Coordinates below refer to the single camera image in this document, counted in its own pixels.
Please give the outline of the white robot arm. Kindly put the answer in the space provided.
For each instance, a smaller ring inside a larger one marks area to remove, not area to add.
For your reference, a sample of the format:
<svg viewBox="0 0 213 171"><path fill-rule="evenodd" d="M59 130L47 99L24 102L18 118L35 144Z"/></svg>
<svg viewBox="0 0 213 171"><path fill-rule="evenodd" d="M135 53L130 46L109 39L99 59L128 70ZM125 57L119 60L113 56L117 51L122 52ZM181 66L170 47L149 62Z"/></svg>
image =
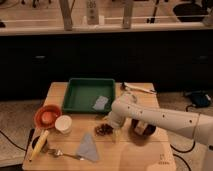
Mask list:
<svg viewBox="0 0 213 171"><path fill-rule="evenodd" d="M123 93L113 101L107 122L118 130L127 118L143 121L205 145L202 171L213 171L212 116L139 105L134 95Z"/></svg>

